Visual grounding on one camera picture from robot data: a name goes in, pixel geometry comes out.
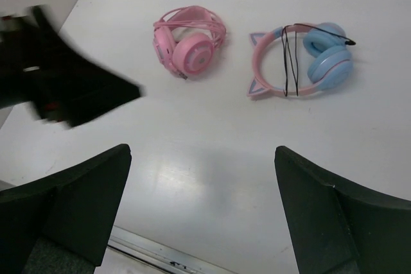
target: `white table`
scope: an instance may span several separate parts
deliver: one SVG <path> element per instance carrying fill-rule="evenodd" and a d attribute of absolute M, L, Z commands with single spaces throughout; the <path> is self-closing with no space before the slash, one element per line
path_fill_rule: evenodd
<path fill-rule="evenodd" d="M 191 4 L 218 12 L 230 40 L 213 70 L 184 81 L 158 63 L 152 23 Z M 248 33 L 323 21 L 358 43 L 351 79 L 314 98 L 249 100 Z M 147 97 L 73 130 L 15 107 L 0 130 L 0 178 L 23 184 L 128 143 L 133 161 L 117 226 L 241 274 L 296 274 L 277 146 L 411 199 L 410 21 L 411 0 L 79 0 L 63 27 L 70 41 L 143 84 Z M 277 45 L 263 69 L 278 85 L 281 53 Z M 305 75 L 311 59 L 300 54 Z"/>

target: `headphones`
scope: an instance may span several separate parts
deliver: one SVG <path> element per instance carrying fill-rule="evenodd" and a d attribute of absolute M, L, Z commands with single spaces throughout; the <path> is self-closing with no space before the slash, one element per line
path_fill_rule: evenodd
<path fill-rule="evenodd" d="M 288 91 L 288 78 L 286 88 L 282 89 L 269 84 L 260 72 L 265 48 L 276 39 L 281 38 L 283 40 L 283 35 L 287 36 L 289 32 L 295 32 L 296 35 L 297 33 L 307 33 L 302 43 L 307 52 L 315 57 L 314 62 L 308 68 L 308 78 L 313 85 L 299 89 L 298 77 L 294 77 L 296 91 Z M 254 78 L 247 93 L 249 97 L 256 97 L 267 92 L 272 92 L 275 96 L 280 97 L 287 97 L 289 95 L 307 96 L 318 91 L 334 89 L 346 81 L 354 69 L 353 56 L 347 50 L 346 45 L 355 45 L 356 43 L 345 37 L 345 31 L 339 25 L 332 22 L 325 22 L 319 25 L 294 24 L 279 27 L 269 33 L 252 33 L 250 34 L 250 39 L 254 46 L 254 54 L 252 55 Z M 286 46 L 284 41 L 283 47 L 286 66 Z"/>
<path fill-rule="evenodd" d="M 175 14 L 165 21 L 171 13 Z M 176 42 L 172 31 L 179 27 L 208 30 L 211 38 L 205 33 L 196 32 Z M 154 23 L 153 46 L 160 63 L 167 70 L 187 79 L 207 69 L 214 50 L 224 43 L 226 33 L 217 14 L 201 6 L 187 6 L 167 12 Z"/>

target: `blurred black object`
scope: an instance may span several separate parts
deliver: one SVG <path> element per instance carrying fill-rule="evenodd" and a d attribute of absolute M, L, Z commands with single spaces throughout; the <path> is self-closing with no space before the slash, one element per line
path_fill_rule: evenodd
<path fill-rule="evenodd" d="M 0 108 L 30 101 L 41 119 L 78 126 L 141 97 L 137 85 L 72 50 L 41 7 L 30 13 L 0 20 Z"/>
<path fill-rule="evenodd" d="M 0 272 L 93 273 L 103 260 L 131 164 L 121 144 L 0 192 Z"/>
<path fill-rule="evenodd" d="M 286 147 L 275 153 L 275 171 L 300 274 L 411 273 L 410 201 L 335 175 Z"/>

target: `cat ear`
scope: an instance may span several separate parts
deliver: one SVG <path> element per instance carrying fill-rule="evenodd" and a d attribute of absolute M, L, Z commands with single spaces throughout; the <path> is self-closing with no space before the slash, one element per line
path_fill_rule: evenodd
<path fill-rule="evenodd" d="M 262 85 L 256 78 L 253 78 L 247 96 L 258 96 L 268 91 L 270 91 L 270 89 Z"/>
<path fill-rule="evenodd" d="M 254 47 L 257 45 L 258 41 L 261 40 L 262 37 L 264 37 L 267 33 L 266 32 L 254 32 L 250 33 L 250 41 L 251 45 Z"/>

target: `ear cup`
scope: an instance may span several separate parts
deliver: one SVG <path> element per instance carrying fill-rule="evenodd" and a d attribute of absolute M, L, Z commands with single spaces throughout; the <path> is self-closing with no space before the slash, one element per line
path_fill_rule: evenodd
<path fill-rule="evenodd" d="M 183 73 L 196 75 L 209 65 L 214 53 L 211 39 L 204 33 L 194 33 L 182 39 L 174 49 L 174 66 Z"/>
<path fill-rule="evenodd" d="M 168 27 L 163 26 L 154 31 L 153 46 L 160 63 L 170 70 L 176 43 Z"/>
<path fill-rule="evenodd" d="M 328 90 L 343 83 L 353 69 L 352 55 L 345 46 L 333 46 L 310 65 L 308 78 L 312 83 L 321 81 L 319 90 Z"/>
<path fill-rule="evenodd" d="M 345 36 L 344 30 L 339 25 L 331 22 L 319 24 L 317 27 L 337 35 Z M 333 46 L 344 46 L 345 40 L 330 35 L 329 33 L 312 29 L 304 37 L 302 43 L 311 56 L 318 57 L 321 53 Z"/>

